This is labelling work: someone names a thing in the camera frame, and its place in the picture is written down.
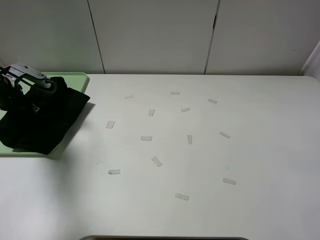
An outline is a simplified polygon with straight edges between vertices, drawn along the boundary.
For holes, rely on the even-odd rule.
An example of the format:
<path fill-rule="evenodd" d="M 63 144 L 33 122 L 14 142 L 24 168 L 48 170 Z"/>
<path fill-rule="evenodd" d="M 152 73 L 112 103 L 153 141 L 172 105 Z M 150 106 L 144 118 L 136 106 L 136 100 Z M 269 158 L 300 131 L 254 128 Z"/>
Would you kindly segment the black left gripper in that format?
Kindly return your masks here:
<path fill-rule="evenodd" d="M 0 109 L 2 111 L 33 111 L 39 108 L 28 100 L 20 82 L 31 89 L 47 91 L 47 76 L 27 65 L 15 63 L 0 68 Z"/>

